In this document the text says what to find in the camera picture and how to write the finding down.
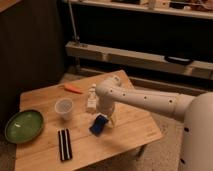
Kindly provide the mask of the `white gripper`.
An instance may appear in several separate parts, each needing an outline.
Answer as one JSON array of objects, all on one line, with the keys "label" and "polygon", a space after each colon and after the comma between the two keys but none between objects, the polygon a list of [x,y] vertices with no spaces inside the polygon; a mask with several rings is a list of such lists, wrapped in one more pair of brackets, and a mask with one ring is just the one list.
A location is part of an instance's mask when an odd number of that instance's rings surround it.
[{"label": "white gripper", "polygon": [[103,103],[101,101],[97,103],[97,111],[101,113],[98,115],[98,118],[102,120],[108,120],[107,117],[109,117],[112,126],[115,126],[117,122],[116,114],[113,114],[114,110],[115,103]]}]

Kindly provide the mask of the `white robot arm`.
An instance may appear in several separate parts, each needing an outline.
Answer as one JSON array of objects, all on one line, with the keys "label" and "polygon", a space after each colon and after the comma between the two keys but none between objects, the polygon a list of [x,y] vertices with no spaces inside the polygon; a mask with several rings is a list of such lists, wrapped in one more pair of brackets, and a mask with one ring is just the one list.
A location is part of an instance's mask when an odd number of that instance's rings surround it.
[{"label": "white robot arm", "polygon": [[127,89],[114,75],[95,89],[97,109],[111,115],[115,103],[131,105],[184,120],[178,171],[213,171],[213,92],[181,93]]}]

